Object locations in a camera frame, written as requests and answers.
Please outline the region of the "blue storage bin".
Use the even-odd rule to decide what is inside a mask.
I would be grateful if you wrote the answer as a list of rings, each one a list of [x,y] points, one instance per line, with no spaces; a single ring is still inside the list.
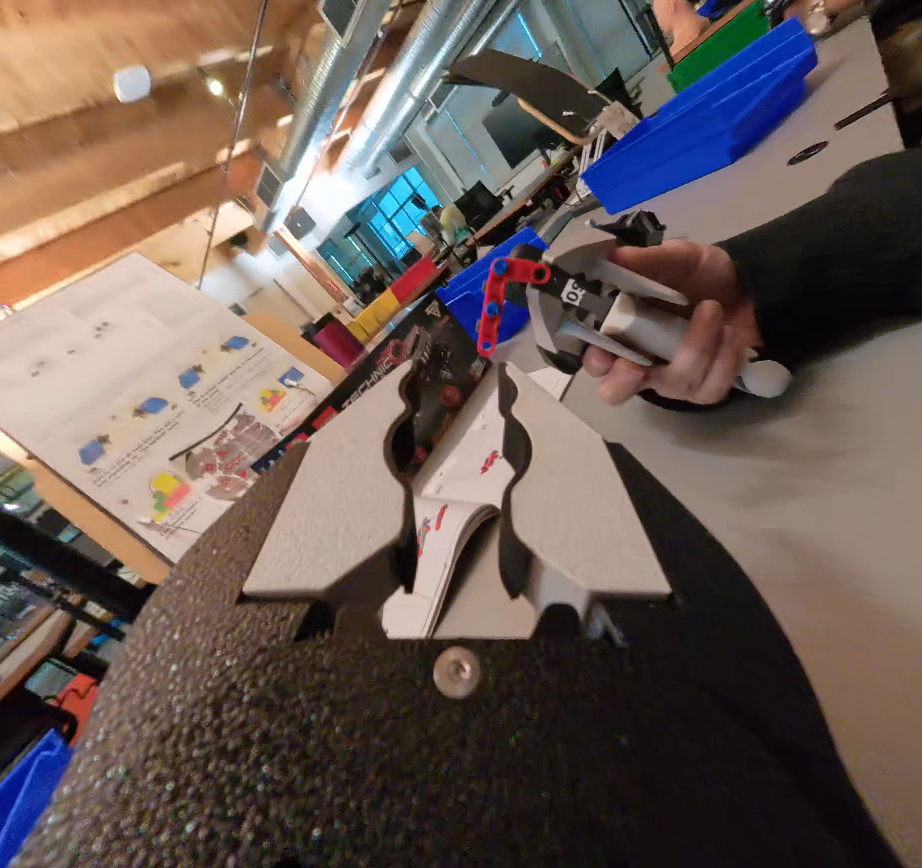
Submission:
[[[2,867],[9,866],[35,828],[72,757],[68,741],[52,728],[20,753],[2,775]]]

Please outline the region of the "silver ceiling duct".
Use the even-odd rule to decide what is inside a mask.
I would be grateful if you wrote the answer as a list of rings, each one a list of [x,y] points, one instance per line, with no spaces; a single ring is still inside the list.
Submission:
[[[451,65],[497,6],[512,0],[427,0],[336,162],[370,178],[421,112]]]
[[[324,28],[310,76],[295,102],[282,150],[268,157],[257,184],[256,227],[279,230],[317,171],[336,162],[365,107],[397,58],[427,0],[366,0],[346,44]]]

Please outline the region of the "red toy beam assembly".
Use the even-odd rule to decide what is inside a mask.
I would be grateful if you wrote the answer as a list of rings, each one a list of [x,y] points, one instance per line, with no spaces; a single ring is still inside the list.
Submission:
[[[478,353],[491,358],[499,344],[502,314],[509,293],[523,293],[531,286],[546,286],[550,267],[541,261],[522,257],[496,258],[484,285],[483,308],[478,322]]]

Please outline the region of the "black flat bar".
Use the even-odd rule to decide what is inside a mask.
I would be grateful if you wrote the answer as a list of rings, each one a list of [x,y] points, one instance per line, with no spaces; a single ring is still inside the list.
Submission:
[[[865,105],[859,107],[859,109],[848,113],[846,116],[836,121],[833,125],[834,131],[841,131],[851,124],[856,124],[864,117],[874,113],[884,106],[892,103],[894,99],[897,98],[897,94],[894,94],[892,90],[887,90],[883,92],[879,97],[875,98],[873,101],[866,103]]]

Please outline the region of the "black shelf rack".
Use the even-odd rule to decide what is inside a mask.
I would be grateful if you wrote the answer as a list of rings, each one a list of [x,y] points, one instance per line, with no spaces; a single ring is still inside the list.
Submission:
[[[65,724],[48,704],[78,674],[99,686],[156,586],[45,502],[2,456],[2,763]]]

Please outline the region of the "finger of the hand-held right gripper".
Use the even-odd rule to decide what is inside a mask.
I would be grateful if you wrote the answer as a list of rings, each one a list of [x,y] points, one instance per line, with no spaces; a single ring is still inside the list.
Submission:
[[[582,306],[587,294],[592,291],[583,284],[564,284],[550,291],[536,284],[526,287],[538,351],[549,366],[565,375],[579,371],[583,355],[596,336],[595,314]]]
[[[546,263],[551,273],[546,285],[548,291],[564,284],[583,284],[591,289],[592,294],[582,298],[582,306],[613,306],[620,292],[616,280],[608,278],[605,272],[612,265],[607,257],[613,249],[614,240],[608,238],[570,246],[557,252],[551,249],[542,252],[533,245],[519,245],[511,257]],[[525,292],[511,291],[509,300],[525,306]]]

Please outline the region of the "person's right hand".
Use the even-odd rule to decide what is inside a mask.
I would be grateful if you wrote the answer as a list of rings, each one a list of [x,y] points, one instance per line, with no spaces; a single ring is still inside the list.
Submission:
[[[597,380],[603,401],[626,403],[643,392],[700,406],[723,401],[732,390],[748,350],[762,346],[755,309],[727,251],[718,245],[669,240],[662,245],[613,248],[615,264],[681,293],[686,333],[666,364],[641,367],[589,346],[582,367]]]

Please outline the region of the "black toy box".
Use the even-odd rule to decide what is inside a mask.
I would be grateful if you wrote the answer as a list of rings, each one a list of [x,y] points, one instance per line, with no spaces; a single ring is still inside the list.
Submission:
[[[404,468],[420,470],[490,369],[490,360],[479,354],[474,339],[436,292],[418,300],[306,420],[252,464],[252,471],[269,470],[405,363],[417,368],[412,383],[418,410],[412,421],[413,451]]]

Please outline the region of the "black curved chair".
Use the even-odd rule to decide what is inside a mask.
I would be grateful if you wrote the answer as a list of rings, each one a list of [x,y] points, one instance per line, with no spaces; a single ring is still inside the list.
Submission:
[[[571,74],[491,48],[455,59],[443,81],[505,91],[538,122],[580,146],[591,140],[598,117],[615,102]]]

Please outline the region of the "dark monitor screen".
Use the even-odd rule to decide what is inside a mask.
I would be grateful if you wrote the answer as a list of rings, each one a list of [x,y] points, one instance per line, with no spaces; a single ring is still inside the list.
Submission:
[[[556,133],[524,110],[507,91],[499,91],[490,100],[481,124],[511,170],[519,168],[535,153],[546,156],[557,144]]]

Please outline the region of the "large blue plastic bin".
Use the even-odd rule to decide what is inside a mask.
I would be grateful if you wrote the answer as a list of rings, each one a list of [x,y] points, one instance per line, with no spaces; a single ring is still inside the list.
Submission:
[[[801,104],[817,60],[801,22],[785,21],[643,119],[582,181],[614,215],[731,166]]]

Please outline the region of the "maroon plastic bin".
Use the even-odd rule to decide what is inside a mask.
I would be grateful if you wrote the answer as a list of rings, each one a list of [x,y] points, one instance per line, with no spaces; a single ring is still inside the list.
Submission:
[[[366,354],[364,344],[347,325],[329,314],[313,323],[311,342],[345,370],[351,370]]]

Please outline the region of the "yellow plastic bin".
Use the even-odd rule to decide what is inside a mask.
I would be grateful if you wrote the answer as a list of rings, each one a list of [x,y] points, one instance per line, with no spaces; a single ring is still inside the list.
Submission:
[[[347,324],[347,329],[361,344],[366,345],[402,311],[403,305],[391,288],[386,288]]]

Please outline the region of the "small blue plastic bin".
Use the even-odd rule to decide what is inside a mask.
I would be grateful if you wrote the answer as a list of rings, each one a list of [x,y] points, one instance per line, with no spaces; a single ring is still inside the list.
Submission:
[[[546,243],[532,228],[526,227],[505,242],[494,246],[476,263],[462,270],[438,292],[440,300],[453,314],[458,323],[474,342],[478,341],[478,323],[481,318],[484,292],[490,266],[496,258],[512,255],[519,245],[533,245],[544,252]],[[505,343],[517,336],[529,323],[527,306],[519,306],[508,300],[502,310],[498,343]]]

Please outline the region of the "person's right forearm black sleeve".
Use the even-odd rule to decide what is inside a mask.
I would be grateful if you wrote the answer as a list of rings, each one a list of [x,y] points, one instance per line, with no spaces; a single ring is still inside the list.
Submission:
[[[794,368],[921,316],[921,148],[868,159],[820,196],[718,242],[763,350]]]

